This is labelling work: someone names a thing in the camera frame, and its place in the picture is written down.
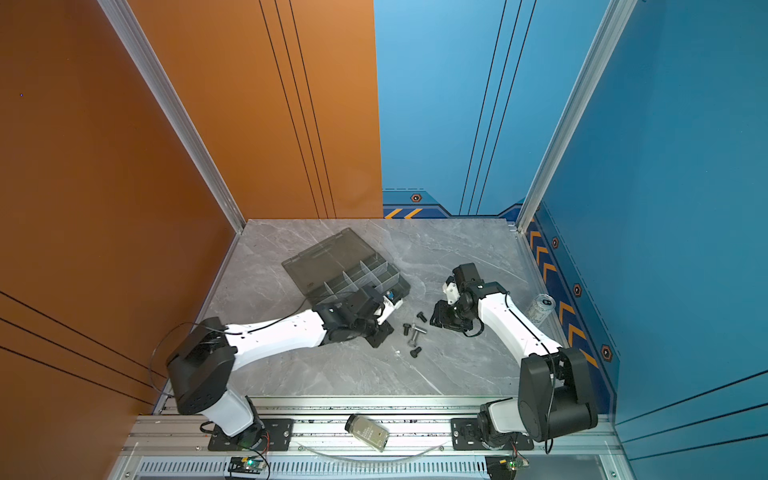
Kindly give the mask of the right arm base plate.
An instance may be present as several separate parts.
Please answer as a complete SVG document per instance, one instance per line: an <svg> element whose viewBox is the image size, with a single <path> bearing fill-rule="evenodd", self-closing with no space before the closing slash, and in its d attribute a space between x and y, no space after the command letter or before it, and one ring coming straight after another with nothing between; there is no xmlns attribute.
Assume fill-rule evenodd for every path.
<svg viewBox="0 0 768 480"><path fill-rule="evenodd" d="M531 451L533 440L521 431L500 433L477 417L450 420L452 447L456 451L504 450Z"/></svg>

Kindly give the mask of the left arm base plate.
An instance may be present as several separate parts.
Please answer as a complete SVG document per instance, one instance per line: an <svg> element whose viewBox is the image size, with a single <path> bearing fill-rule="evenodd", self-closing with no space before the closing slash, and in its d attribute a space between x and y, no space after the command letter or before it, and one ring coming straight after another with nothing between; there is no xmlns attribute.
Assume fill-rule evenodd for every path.
<svg viewBox="0 0 768 480"><path fill-rule="evenodd" d="M208 450L285 452L289 450L294 420L290 418L261 419L240 434L229 437L216 425L210 436Z"/></svg>

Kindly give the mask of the grey plastic organizer box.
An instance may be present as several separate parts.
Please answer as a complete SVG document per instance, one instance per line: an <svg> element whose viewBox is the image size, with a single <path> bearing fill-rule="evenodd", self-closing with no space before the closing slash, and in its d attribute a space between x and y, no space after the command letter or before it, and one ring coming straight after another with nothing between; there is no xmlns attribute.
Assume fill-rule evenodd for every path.
<svg viewBox="0 0 768 480"><path fill-rule="evenodd" d="M337 303L370 286L403 300L411 286L394 263L346 228L282 262L311 306Z"/></svg>

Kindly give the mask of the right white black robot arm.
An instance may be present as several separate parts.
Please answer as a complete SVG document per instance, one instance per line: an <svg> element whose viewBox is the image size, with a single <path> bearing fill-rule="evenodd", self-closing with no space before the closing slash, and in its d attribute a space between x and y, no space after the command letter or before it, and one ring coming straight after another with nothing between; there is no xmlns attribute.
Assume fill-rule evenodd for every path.
<svg viewBox="0 0 768 480"><path fill-rule="evenodd" d="M454 268L443 284L430 324L475 337L493 331L519 364L518 395L480 407L479 441L503 449L523 434L547 446L598 424L590 364L577 348L549 338L497 282L483 280L473 263Z"/></svg>

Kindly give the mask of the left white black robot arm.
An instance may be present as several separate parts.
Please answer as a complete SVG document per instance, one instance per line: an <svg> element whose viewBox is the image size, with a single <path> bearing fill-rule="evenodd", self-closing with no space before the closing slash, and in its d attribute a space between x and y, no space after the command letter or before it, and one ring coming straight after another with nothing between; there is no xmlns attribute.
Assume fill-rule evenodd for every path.
<svg viewBox="0 0 768 480"><path fill-rule="evenodd" d="M402 305L393 293L365 286L334 303L321 303L270 322L198 323L168 356L166 368L182 415L202 415L213 435L240 449L259 448L266 426L246 395L230 384L231 374L285 352L364 339L379 347L394 332L388 318Z"/></svg>

